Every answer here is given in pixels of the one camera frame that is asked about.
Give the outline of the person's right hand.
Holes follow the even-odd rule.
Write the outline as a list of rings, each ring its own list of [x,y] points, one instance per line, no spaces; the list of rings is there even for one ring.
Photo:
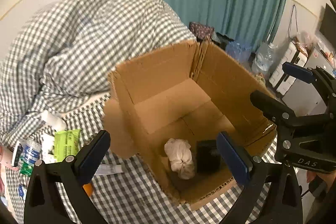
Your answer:
[[[330,190],[335,180],[335,172],[330,174],[316,173],[311,170],[306,171],[306,181],[308,183],[308,191],[316,200],[322,202],[327,192]]]

